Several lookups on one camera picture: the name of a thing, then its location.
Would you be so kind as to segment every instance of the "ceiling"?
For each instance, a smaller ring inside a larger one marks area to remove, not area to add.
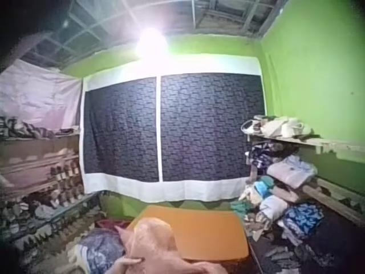
[[[95,52],[134,42],[155,27],[165,35],[259,38],[288,0],[73,0],[58,31],[22,59],[62,69]]]

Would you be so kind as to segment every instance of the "green wall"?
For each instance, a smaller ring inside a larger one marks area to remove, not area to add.
[[[350,0],[290,0],[261,41],[271,114],[323,138],[365,143],[365,23]],[[316,155],[320,176],[365,194],[365,155]]]
[[[261,47],[255,41],[222,35],[181,35],[167,38],[170,54],[229,54],[256,57]],[[84,77],[137,60],[135,45],[126,45],[101,51],[62,72]]]
[[[258,42],[240,37],[222,35],[182,35],[169,37],[167,40],[170,54],[210,53],[263,58],[263,53],[261,52],[261,47]],[[67,67],[62,72],[75,77],[84,77],[137,59],[134,45],[120,46],[95,54],[79,63]],[[118,194],[102,196],[101,202],[103,209],[108,213],[109,217],[114,219],[135,217],[147,206],[147,203]],[[209,203],[186,200],[158,204],[168,207],[229,210],[229,201],[224,200]]]

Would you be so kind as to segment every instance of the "dark patterned curtain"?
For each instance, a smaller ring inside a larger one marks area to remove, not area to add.
[[[264,114],[261,77],[200,73],[161,79],[164,181],[224,180],[249,175],[240,125]]]
[[[85,173],[158,182],[156,142],[156,78],[86,92]]]

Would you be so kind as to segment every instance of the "curtain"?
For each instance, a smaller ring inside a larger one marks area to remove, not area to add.
[[[240,124],[264,111],[261,78],[201,73],[161,79],[161,150],[166,181],[249,175]]]
[[[84,107],[86,173],[158,182],[156,79],[87,92]]]
[[[16,60],[0,75],[0,115],[49,130],[78,124],[82,80]]]
[[[144,202],[238,197],[249,170],[241,124],[265,113],[255,58],[142,61],[84,79],[80,165],[86,192]]]

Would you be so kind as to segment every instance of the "orange board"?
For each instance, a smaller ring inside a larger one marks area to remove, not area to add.
[[[249,256],[244,228],[233,212],[149,205],[128,229],[144,217],[156,217],[170,224],[177,248],[187,260],[242,260]]]

